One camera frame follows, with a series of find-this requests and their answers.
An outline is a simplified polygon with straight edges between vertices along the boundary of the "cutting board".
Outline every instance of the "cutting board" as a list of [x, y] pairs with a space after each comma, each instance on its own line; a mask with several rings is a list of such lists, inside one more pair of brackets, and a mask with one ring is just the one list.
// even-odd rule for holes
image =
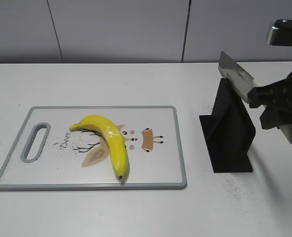
[[[129, 170], [120, 181], [99, 133], [70, 132], [102, 115], [125, 141]], [[3, 166], [0, 191], [182, 189], [187, 185], [173, 106], [33, 107]]]

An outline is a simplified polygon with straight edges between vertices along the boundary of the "knife blade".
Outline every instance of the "knife blade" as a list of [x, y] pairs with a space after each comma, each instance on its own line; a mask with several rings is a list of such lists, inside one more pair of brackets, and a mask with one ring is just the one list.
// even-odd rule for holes
[[[248, 104], [248, 92], [261, 86], [245, 69], [231, 59], [224, 51], [219, 57], [219, 72], [223, 78], [229, 79], [234, 91]], [[279, 126], [289, 143], [292, 144], [292, 124]]]

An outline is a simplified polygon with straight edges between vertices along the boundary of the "cutting board handle hole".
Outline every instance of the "cutting board handle hole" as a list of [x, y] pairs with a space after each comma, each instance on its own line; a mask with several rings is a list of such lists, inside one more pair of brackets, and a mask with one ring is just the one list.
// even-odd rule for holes
[[40, 157], [50, 128], [51, 126], [46, 122], [38, 123], [32, 128], [20, 155], [22, 162], [30, 163]]

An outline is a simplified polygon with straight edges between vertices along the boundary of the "deer illustration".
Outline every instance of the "deer illustration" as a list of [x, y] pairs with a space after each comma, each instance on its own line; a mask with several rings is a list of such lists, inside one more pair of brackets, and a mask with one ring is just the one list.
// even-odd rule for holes
[[[125, 125], [119, 125], [117, 126], [119, 131], [122, 131], [122, 128]], [[75, 147], [73, 150], [78, 151], [79, 153], [86, 153], [89, 152], [88, 155], [86, 156], [86, 159], [84, 160], [84, 162], [82, 163], [82, 167], [88, 167], [88, 166], [92, 166], [95, 164], [98, 164], [102, 161], [104, 161], [108, 156], [109, 156], [109, 148], [108, 145], [106, 143], [106, 141], [104, 140], [104, 138], [102, 137], [102, 135], [96, 131], [93, 130], [82, 130], [81, 133], [84, 132], [90, 132], [92, 134], [90, 134], [90, 136], [92, 135], [96, 135], [98, 137], [100, 137], [100, 141], [95, 143], [95, 144], [88, 144], [89, 147]], [[138, 141], [138, 138], [128, 138], [125, 135], [127, 135], [128, 132], [127, 131], [122, 131], [122, 136], [124, 139], [124, 142], [127, 141]], [[130, 134], [135, 134], [134, 130], [130, 130]], [[163, 136], [153, 136], [153, 132], [152, 129], [146, 128], [142, 131], [142, 136], [143, 136], [143, 144], [142, 144], [142, 149], [146, 152], [152, 151], [153, 150], [153, 145], [154, 143], [159, 143], [162, 144], [163, 141], [154, 141], [154, 138], [163, 138]], [[130, 150], [134, 149], [134, 145], [130, 145], [129, 146]]]

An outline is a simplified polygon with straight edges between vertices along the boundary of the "deer ear drawing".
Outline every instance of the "deer ear drawing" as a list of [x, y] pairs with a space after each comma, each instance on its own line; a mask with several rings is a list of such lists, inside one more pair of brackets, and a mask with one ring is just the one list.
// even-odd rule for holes
[[118, 125], [118, 126], [116, 126], [116, 127], [117, 127], [117, 129], [118, 129], [119, 131], [121, 131], [122, 127], [124, 127], [124, 126], [125, 126], [125, 124], [124, 124], [124, 125]]
[[82, 163], [82, 167], [88, 167], [104, 161], [109, 155], [109, 148], [103, 137], [100, 138], [100, 146], [93, 149]]

